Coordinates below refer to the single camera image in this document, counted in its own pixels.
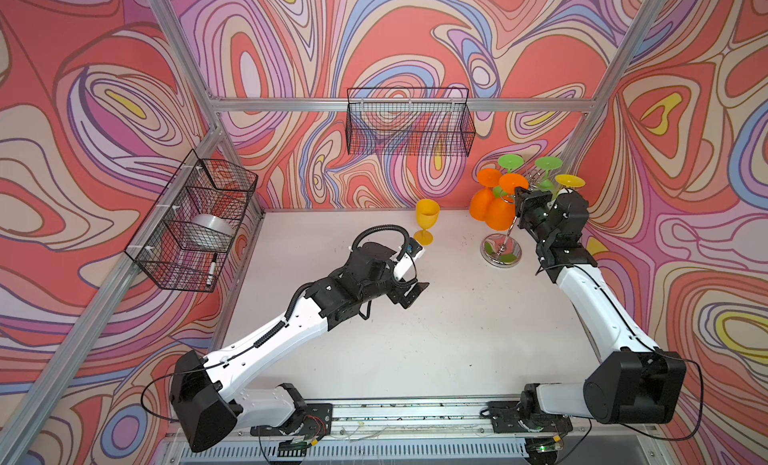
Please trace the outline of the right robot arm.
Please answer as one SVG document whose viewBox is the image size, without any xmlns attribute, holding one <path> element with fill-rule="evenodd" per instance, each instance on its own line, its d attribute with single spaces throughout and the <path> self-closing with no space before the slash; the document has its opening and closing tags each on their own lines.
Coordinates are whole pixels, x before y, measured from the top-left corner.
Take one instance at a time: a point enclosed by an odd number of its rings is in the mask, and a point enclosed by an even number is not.
<svg viewBox="0 0 768 465">
<path fill-rule="evenodd" d="M 666 424 L 687 373 L 676 352 L 662 350 L 630 317 L 582 243 L 588 203 L 576 191 L 515 190 L 519 228 L 535 241 L 539 268 L 568 298 L 599 360 L 585 379 L 531 383 L 521 395 L 525 418 L 547 414 L 602 424 Z"/>
</svg>

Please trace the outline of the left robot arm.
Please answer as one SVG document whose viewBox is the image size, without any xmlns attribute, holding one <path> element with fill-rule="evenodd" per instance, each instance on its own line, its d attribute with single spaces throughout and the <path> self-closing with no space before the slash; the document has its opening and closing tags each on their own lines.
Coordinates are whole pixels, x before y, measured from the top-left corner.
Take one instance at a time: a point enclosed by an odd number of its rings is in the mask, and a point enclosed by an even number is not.
<svg viewBox="0 0 768 465">
<path fill-rule="evenodd" d="M 292 350 L 341 323 L 369 319 L 379 297 L 409 308 L 428 286 L 418 280 L 415 266 L 423 252 L 402 226 L 370 227 L 354 239 L 341 267 L 300 285 L 283 314 L 222 349 L 179 358 L 169 401 L 191 451 L 206 451 L 240 429 L 310 435 L 308 425 L 319 419 L 294 385 L 251 392 L 246 386 Z"/>
</svg>

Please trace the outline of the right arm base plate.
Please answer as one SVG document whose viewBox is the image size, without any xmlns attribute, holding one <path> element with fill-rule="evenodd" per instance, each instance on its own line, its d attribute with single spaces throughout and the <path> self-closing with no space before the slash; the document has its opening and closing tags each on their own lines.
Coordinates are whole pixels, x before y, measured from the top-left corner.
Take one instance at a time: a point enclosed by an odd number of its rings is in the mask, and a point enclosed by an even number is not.
<svg viewBox="0 0 768 465">
<path fill-rule="evenodd" d="M 567 435 L 573 431 L 569 417 L 531 412 L 523 416 L 518 401 L 490 401 L 480 411 L 480 417 L 488 419 L 496 434 L 550 434 Z"/>
</svg>

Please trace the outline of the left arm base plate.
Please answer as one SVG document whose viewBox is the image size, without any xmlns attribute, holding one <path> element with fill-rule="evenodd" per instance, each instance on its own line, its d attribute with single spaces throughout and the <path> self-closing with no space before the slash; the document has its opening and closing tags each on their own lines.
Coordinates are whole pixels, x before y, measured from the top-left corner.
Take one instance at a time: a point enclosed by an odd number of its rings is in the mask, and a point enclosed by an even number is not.
<svg viewBox="0 0 768 465">
<path fill-rule="evenodd" d="M 310 403 L 295 411 L 284 424 L 277 427 L 252 427 L 250 435 L 254 437 L 299 437 L 303 440 L 321 439 L 332 431 L 332 418 L 332 403 Z"/>
</svg>

